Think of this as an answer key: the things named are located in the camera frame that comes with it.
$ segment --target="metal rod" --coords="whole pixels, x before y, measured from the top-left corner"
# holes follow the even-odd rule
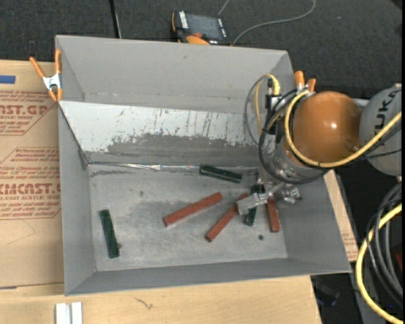
[[[116,38],[122,38],[122,32],[120,30],[119,18],[115,12],[114,0],[109,0],[109,7],[111,9],[111,17],[113,18],[114,34]]]

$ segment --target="gray bin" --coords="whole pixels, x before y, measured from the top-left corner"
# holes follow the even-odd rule
[[[261,207],[253,227],[237,216],[212,243],[204,239],[255,183],[244,101],[262,74],[275,75],[282,93],[294,88],[285,51],[76,36],[57,36],[56,46],[66,294],[350,272],[323,179],[300,185],[295,205],[278,203],[279,233]],[[203,177],[202,164],[242,181]],[[215,192],[220,203],[163,225]],[[113,259],[103,209],[121,245]]]

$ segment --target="yellow cable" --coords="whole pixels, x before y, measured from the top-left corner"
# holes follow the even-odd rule
[[[379,227],[378,230],[380,230],[390,219],[395,217],[398,213],[402,212],[402,204],[398,205],[396,208],[391,210],[387,215],[385,215],[381,221],[379,222]],[[369,243],[372,241],[374,234],[374,229],[372,229],[369,232],[368,239]],[[393,317],[389,313],[385,312],[378,304],[372,300],[372,298],[369,296],[369,294],[366,291],[365,285],[363,284],[363,274],[362,274],[362,264],[363,264],[363,259],[365,257],[367,249],[367,241],[364,240],[362,243],[362,246],[360,247],[360,250],[358,251],[358,257],[357,257],[357,262],[356,262],[356,280],[357,280],[357,286],[358,289],[360,290],[360,293],[362,294],[362,297],[364,301],[373,309],[378,315],[383,317],[386,321],[389,321],[390,323],[393,324],[402,324],[403,321],[401,321],[398,318]]]
[[[303,96],[308,95],[310,92],[307,90],[302,91],[300,94],[298,94],[294,99],[292,100],[291,104],[289,105],[286,114],[285,114],[285,136],[288,145],[290,146],[291,150],[293,153],[303,162],[307,163],[308,165],[313,165],[315,167],[320,167],[320,168],[334,168],[334,167],[339,167],[340,165],[347,164],[348,162],[351,162],[352,160],[356,159],[357,157],[361,156],[363,153],[368,151],[384,134],[388,132],[390,128],[394,126],[402,117],[402,112],[400,111],[396,116],[390,120],[390,122],[385,125],[381,131],[378,132],[370,141],[367,142],[366,145],[364,145],[360,150],[357,150],[354,154],[346,157],[345,159],[342,159],[340,161],[336,162],[318,162],[314,161],[312,159],[309,159],[308,157],[304,156],[300,151],[297,150],[296,146],[292,142],[291,139],[291,134],[290,134],[290,115],[292,111],[292,107],[296,104],[298,100],[300,100]]]
[[[273,81],[273,94],[275,96],[279,95],[279,92],[281,90],[281,86],[279,85],[279,80],[276,79],[276,77],[273,74],[263,74],[259,79],[258,79],[258,84],[255,86],[255,113],[256,113],[256,122],[258,124],[258,131],[259,134],[261,135],[261,132],[263,131],[263,125],[261,123],[261,116],[259,113],[259,102],[258,102],[258,95],[259,95],[259,87],[261,85],[261,82],[265,78],[271,78]]]

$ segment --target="black floor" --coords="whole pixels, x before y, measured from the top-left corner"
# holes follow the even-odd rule
[[[115,0],[124,38],[169,40],[172,11],[216,16],[226,0]],[[221,17],[232,38],[256,24],[305,14],[313,0],[231,0]],[[52,61],[54,36],[114,37],[108,0],[0,0],[0,59]],[[317,91],[370,98],[402,82],[402,0],[316,0],[307,17],[245,34],[242,47],[288,51]],[[359,238],[393,177],[355,163],[337,170]],[[359,323],[347,275],[327,277],[342,296],[321,312],[327,324]]]

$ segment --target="wooden surface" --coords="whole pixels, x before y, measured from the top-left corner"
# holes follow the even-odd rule
[[[82,302],[84,324],[321,324],[309,277],[65,297],[63,285],[0,290],[0,324],[54,323]]]
[[[327,172],[324,175],[324,180],[325,184],[327,185],[331,203],[333,205],[337,224],[339,225],[342,240],[344,241],[346,255],[348,256],[348,260],[350,262],[356,261],[358,254],[357,241],[351,227],[351,221],[345,207],[344,198],[340,192],[340,187],[338,180],[336,179],[335,172],[333,170]]]

